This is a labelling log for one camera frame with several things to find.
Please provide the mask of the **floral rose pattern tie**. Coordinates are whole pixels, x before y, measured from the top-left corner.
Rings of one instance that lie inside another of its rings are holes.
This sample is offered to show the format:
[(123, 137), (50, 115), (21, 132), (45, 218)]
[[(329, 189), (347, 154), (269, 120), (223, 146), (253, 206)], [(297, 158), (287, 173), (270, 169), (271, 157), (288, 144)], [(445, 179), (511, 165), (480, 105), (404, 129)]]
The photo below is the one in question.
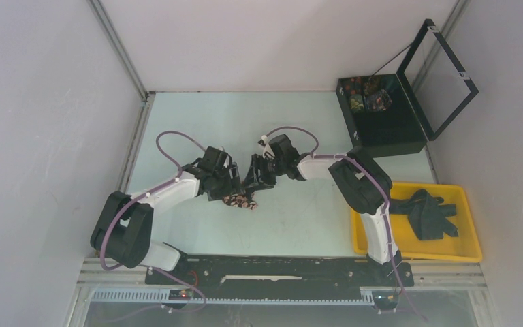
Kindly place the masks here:
[(246, 192), (244, 194), (233, 194), (226, 196), (222, 199), (222, 202), (226, 206), (233, 208), (242, 208), (247, 210), (255, 210), (258, 207), (257, 202), (253, 199), (254, 192)]

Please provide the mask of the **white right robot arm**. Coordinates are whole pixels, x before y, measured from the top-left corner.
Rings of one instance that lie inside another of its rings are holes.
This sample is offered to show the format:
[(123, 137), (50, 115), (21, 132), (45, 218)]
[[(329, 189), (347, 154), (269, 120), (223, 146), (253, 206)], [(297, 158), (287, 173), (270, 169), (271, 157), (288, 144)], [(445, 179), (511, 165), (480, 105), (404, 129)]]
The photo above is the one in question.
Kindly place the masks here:
[(275, 187), (280, 176), (291, 180), (330, 179), (346, 203), (359, 213), (366, 232), (368, 274), (379, 285), (396, 276), (398, 246), (389, 220), (392, 180), (362, 146), (333, 155), (300, 153), (285, 134), (259, 141), (262, 152), (251, 157), (244, 187), (261, 191)]

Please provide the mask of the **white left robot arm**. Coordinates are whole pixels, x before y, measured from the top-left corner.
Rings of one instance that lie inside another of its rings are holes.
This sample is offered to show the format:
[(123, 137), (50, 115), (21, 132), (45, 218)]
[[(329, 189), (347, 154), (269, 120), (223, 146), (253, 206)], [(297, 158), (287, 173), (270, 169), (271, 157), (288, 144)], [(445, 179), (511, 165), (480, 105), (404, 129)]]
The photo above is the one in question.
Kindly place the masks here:
[(182, 166), (175, 177), (153, 188), (128, 195), (111, 193), (93, 229), (90, 245), (119, 266), (151, 266), (161, 269), (170, 283), (181, 283), (187, 264), (177, 248), (154, 240), (154, 216), (205, 194), (210, 201), (242, 191), (238, 165), (221, 149), (208, 147), (202, 157)]

